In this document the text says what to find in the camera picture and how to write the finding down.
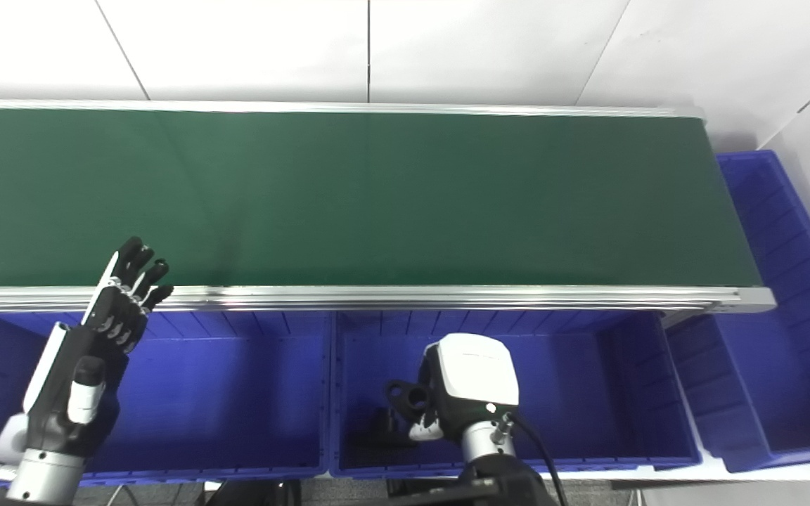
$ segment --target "wire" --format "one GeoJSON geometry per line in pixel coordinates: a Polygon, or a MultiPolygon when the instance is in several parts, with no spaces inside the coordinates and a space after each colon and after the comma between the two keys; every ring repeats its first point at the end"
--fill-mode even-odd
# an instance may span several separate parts
{"type": "Polygon", "coordinates": [[[530,436],[530,439],[533,439],[534,445],[539,448],[539,452],[543,454],[543,460],[546,461],[546,467],[549,468],[549,474],[552,475],[552,484],[555,487],[555,495],[558,496],[558,502],[562,506],[568,506],[568,498],[565,495],[565,487],[562,485],[562,479],[558,477],[558,470],[555,468],[555,463],[552,461],[552,458],[549,457],[549,452],[546,451],[546,445],[543,444],[543,439],[540,438],[539,434],[536,432],[533,427],[530,426],[530,423],[527,423],[524,420],[524,417],[517,413],[509,413],[509,417],[512,420],[515,420],[515,425],[527,432],[527,435],[530,436]]]}
{"type": "Polygon", "coordinates": [[[639,489],[630,491],[630,500],[627,500],[627,506],[634,506],[634,500],[636,501],[636,506],[643,506],[643,503],[639,499],[636,499],[637,492],[639,492],[639,489]]]}
{"type": "Polygon", "coordinates": [[[112,497],[110,497],[105,506],[112,506],[112,504],[115,503],[115,498],[118,496],[119,493],[121,493],[121,491],[127,493],[127,497],[129,497],[129,500],[133,503],[133,506],[139,506],[139,502],[138,500],[136,500],[136,496],[133,495],[131,490],[129,490],[129,487],[123,486],[123,484],[120,484],[118,488],[115,489],[115,492],[112,493],[112,497]]]}

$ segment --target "blue plastic bin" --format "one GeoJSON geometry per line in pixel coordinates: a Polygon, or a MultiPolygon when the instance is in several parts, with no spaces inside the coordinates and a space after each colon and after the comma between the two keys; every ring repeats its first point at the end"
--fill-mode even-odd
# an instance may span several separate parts
{"type": "Polygon", "coordinates": [[[731,472],[810,462],[810,220],[772,151],[718,156],[778,308],[668,333],[705,448],[731,472]]]}
{"type": "MultiPolygon", "coordinates": [[[[56,320],[0,313],[0,430],[56,320]]],[[[324,473],[329,313],[154,313],[84,484],[324,473]]]]}
{"type": "MultiPolygon", "coordinates": [[[[337,315],[330,473],[359,478],[458,474],[449,441],[359,445],[391,379],[414,381],[424,348],[482,333],[511,352],[521,413],[563,470],[682,467],[700,461],[658,316],[626,311],[354,311],[337,315]]],[[[526,436],[518,455],[544,471],[526,436]]]]}

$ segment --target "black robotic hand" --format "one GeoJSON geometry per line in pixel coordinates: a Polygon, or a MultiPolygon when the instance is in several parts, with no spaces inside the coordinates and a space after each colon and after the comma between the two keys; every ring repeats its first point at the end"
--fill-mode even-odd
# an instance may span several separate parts
{"type": "Polygon", "coordinates": [[[27,449],[8,499],[53,505],[73,499],[86,459],[115,426],[128,353],[148,314],[173,291],[152,288],[168,269],[158,259],[143,271],[152,257],[142,240],[129,239],[113,254],[81,323],[52,330],[25,397],[27,449]]]}

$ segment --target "robot finger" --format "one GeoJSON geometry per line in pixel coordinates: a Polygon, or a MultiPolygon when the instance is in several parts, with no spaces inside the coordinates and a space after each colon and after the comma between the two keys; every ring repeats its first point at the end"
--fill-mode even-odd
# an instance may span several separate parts
{"type": "Polygon", "coordinates": [[[141,301],[144,299],[152,285],[163,278],[168,272],[168,269],[170,268],[168,268],[167,262],[165,262],[164,259],[155,260],[155,265],[151,266],[151,268],[137,280],[136,285],[133,286],[133,296],[136,297],[136,300],[141,301]]]}
{"type": "Polygon", "coordinates": [[[142,250],[139,251],[138,255],[133,257],[133,259],[129,262],[127,266],[127,275],[125,276],[126,282],[122,279],[122,285],[131,286],[131,284],[135,281],[136,278],[139,276],[139,271],[146,266],[149,260],[155,256],[155,250],[151,249],[151,247],[143,245],[142,250]]]}
{"type": "Polygon", "coordinates": [[[151,313],[155,305],[161,304],[161,301],[164,301],[173,292],[174,288],[171,285],[158,286],[155,290],[149,292],[146,300],[142,302],[142,309],[151,313]]]}
{"type": "Polygon", "coordinates": [[[131,284],[133,281],[132,278],[127,278],[129,263],[131,263],[132,260],[139,255],[139,252],[141,252],[143,246],[144,244],[142,244],[142,239],[139,239],[136,236],[129,238],[127,242],[118,249],[118,259],[115,263],[115,267],[112,269],[112,273],[110,273],[110,276],[112,276],[112,278],[120,279],[122,285],[131,284]]]}

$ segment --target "robotic hand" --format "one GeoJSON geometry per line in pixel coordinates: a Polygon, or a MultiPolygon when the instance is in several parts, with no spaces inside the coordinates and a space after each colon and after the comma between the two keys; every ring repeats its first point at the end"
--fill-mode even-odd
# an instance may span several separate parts
{"type": "Polygon", "coordinates": [[[112,255],[80,324],[52,329],[23,399],[25,414],[9,420],[0,436],[0,446],[12,441],[9,426],[25,420],[20,464],[0,465],[0,478],[13,478],[9,502],[64,506],[74,499],[86,459],[115,426],[128,353],[148,314],[173,291],[152,289],[167,273],[163,259],[142,271],[154,255],[138,237],[129,239],[112,255]]]}
{"type": "Polygon", "coordinates": [[[386,504],[553,505],[539,474],[515,456],[511,428],[517,423],[537,442],[559,501],[567,506],[552,460],[518,414],[518,377],[511,353],[501,342],[476,334],[449,334],[424,351],[418,382],[393,380],[386,386],[386,397],[412,424],[410,439],[460,443],[465,464],[459,486],[386,504]]]}

